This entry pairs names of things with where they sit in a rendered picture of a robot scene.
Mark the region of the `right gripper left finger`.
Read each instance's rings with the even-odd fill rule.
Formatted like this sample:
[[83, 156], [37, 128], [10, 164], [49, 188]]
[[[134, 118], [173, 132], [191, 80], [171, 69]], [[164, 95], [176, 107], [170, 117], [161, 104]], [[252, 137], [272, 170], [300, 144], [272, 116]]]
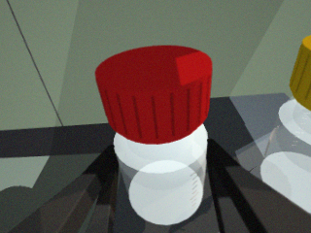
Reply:
[[114, 148], [104, 149], [80, 176], [8, 233], [78, 233], [95, 199], [86, 233], [113, 233], [119, 178]]

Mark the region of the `clear glass bottle with yellow cap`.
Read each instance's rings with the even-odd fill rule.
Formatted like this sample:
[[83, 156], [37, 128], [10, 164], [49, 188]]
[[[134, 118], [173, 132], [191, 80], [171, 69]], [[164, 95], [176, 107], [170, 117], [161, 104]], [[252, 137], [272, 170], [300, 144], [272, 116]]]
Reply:
[[289, 86], [293, 96], [279, 109], [260, 176], [311, 214], [311, 35], [302, 40]]

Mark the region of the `clear bottle with red cap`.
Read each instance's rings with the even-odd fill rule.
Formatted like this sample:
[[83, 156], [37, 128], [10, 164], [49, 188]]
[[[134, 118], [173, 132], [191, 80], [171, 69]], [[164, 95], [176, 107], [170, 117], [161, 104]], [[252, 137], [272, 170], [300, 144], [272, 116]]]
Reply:
[[178, 224], [201, 203], [212, 69], [201, 50], [150, 46], [95, 70], [130, 204], [145, 221]]

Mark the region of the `dark grey wall shelves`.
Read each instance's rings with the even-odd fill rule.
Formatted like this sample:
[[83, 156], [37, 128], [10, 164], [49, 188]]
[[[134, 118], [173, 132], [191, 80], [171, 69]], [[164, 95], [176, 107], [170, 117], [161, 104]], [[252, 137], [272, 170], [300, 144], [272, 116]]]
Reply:
[[[288, 99], [285, 92], [210, 98], [209, 113], [203, 122], [208, 139], [214, 139], [261, 180], [260, 165], [279, 109]], [[156, 225], [138, 216], [121, 175], [113, 233], [220, 233], [207, 166], [198, 209], [187, 220], [168, 226]]]

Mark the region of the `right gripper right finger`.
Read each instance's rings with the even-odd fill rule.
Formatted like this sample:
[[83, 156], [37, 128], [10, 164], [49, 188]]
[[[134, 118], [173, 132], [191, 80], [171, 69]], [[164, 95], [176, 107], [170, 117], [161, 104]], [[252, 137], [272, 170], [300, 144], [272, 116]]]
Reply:
[[311, 233], [311, 214], [243, 168], [214, 139], [207, 143], [220, 233]]

